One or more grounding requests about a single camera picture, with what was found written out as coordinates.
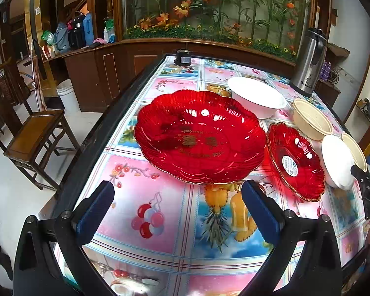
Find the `black thermos on counter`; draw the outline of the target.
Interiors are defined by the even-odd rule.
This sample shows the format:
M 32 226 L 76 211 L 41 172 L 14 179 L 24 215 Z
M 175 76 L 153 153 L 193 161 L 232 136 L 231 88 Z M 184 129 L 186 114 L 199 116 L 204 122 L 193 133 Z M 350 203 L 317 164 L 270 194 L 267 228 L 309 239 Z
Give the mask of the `black thermos on counter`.
M 78 50 L 86 46 L 83 20 L 85 16 L 80 13 L 67 24 L 69 45 L 72 50 Z

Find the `large red glass plate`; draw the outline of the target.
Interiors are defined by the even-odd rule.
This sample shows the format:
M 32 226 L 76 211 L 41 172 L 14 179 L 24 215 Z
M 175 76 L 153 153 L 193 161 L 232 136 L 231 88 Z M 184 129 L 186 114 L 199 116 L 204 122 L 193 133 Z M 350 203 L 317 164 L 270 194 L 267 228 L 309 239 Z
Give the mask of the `large red glass plate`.
M 159 95 L 137 114 L 134 137 L 154 167 L 199 185 L 246 178 L 266 147 L 255 114 L 210 91 Z

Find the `blue water container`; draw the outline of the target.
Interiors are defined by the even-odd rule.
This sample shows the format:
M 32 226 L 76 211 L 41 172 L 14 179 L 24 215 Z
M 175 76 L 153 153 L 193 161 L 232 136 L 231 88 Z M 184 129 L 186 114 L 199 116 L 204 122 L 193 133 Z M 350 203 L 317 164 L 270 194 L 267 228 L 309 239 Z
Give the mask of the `blue water container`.
M 94 34 L 93 34 L 93 20 L 92 15 L 87 13 L 83 20 L 83 31 L 85 36 L 85 44 L 91 45 L 94 41 Z

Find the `wooden counter cabinet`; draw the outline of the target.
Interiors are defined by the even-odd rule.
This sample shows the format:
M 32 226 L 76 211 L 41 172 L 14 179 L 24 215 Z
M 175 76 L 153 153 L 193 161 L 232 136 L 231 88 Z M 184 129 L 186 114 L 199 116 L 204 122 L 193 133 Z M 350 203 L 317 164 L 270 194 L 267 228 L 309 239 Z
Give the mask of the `wooden counter cabinet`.
M 124 39 L 95 49 L 80 49 L 44 62 L 49 81 L 70 79 L 81 111 L 103 112 L 145 67 L 164 54 L 187 49 L 195 56 L 244 63 L 282 77 L 293 76 L 295 65 L 263 52 L 199 39 Z

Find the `small black device on table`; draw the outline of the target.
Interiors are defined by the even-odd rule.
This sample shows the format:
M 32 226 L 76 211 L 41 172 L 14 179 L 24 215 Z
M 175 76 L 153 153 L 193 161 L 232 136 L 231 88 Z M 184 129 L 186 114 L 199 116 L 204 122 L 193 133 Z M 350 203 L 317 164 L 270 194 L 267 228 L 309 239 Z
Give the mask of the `small black device on table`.
M 192 52 L 186 49 L 177 50 L 174 63 L 182 67 L 190 66 L 192 64 Z

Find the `stainless steel thermos jug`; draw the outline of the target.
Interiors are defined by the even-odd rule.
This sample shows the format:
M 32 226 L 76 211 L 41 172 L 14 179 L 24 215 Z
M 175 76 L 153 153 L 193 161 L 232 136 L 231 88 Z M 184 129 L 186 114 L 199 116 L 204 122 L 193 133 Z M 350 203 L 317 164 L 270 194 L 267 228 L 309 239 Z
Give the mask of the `stainless steel thermos jug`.
M 307 29 L 289 85 L 298 93 L 311 97 L 320 76 L 327 52 L 327 36 L 322 29 Z

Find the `beige plastic bowl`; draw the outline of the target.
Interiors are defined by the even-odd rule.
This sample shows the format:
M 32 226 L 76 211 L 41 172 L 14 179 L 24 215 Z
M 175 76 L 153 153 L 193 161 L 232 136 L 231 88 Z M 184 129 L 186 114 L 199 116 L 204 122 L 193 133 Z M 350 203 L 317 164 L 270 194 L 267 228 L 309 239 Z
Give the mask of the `beige plastic bowl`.
M 363 172 L 368 171 L 368 165 L 367 165 L 367 160 L 366 157 L 356 142 L 354 138 L 352 138 L 348 133 L 342 132 L 341 134 L 341 139 L 342 141 L 346 144 L 346 146 L 349 148 L 351 151 L 351 154 L 353 156 L 353 159 L 355 161 L 355 164 L 362 169 Z
M 332 135 L 332 123 L 314 105 L 297 98 L 293 101 L 293 108 L 294 123 L 308 138 L 321 141 L 325 136 Z

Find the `wooden chair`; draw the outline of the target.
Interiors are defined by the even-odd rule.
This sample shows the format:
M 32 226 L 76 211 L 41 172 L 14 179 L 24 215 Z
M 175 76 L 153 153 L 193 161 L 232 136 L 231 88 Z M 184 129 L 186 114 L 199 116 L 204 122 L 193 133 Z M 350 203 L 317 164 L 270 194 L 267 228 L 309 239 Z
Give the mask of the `wooden chair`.
M 0 72 L 10 73 L 12 58 L 0 64 Z M 14 83 L 20 103 L 29 113 L 22 122 L 0 86 L 0 117 L 12 134 L 12 140 L 0 147 L 19 171 L 37 188 L 61 191 L 61 186 L 46 172 L 52 154 L 60 156 L 64 151 L 80 151 L 79 143 L 72 133 L 62 110 L 32 111 L 19 84 Z

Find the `large white bowl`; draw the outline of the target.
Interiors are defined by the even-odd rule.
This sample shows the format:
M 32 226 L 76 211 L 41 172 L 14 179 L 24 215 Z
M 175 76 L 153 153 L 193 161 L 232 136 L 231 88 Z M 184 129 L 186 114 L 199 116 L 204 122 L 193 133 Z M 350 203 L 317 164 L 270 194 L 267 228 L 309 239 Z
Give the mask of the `large white bowl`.
M 231 77 L 227 84 L 232 92 L 232 98 L 258 119 L 268 119 L 287 105 L 280 92 L 257 79 Z

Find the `white plastic bucket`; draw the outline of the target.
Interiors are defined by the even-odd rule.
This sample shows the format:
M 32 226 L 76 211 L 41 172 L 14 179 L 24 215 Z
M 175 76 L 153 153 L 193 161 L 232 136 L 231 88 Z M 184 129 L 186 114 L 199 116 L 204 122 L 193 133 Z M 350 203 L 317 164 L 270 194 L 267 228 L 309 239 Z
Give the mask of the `white plastic bucket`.
M 70 79 L 66 79 L 58 84 L 56 91 L 61 99 L 61 102 L 63 103 L 63 106 L 65 107 L 65 110 L 68 113 L 74 114 L 80 112 L 77 96 L 75 95 L 75 91 Z

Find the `small red gold-rimmed plate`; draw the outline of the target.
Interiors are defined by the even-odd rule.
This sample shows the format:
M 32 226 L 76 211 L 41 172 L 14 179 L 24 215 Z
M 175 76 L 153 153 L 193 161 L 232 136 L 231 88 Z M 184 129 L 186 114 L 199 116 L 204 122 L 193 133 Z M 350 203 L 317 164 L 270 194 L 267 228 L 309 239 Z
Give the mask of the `small red gold-rimmed plate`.
M 300 199 L 319 201 L 325 192 L 325 173 L 311 143 L 280 122 L 269 126 L 266 144 L 283 183 Z

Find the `artificial flower display case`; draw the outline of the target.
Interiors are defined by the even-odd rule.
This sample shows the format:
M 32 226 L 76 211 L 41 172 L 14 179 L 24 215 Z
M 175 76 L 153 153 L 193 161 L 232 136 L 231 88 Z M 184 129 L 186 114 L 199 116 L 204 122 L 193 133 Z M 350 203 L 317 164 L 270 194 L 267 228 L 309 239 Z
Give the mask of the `artificial flower display case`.
M 295 61 L 311 0 L 123 0 L 124 36 L 202 39 Z

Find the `small white bowl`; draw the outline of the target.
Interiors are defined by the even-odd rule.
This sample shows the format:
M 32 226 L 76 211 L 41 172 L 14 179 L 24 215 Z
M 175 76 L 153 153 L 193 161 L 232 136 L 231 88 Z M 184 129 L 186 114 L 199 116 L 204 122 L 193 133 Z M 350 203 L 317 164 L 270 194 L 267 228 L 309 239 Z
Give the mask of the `small white bowl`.
M 355 164 L 351 151 L 337 136 L 325 136 L 321 144 L 321 154 L 326 183 L 333 188 L 349 190 L 355 178 L 351 167 Z

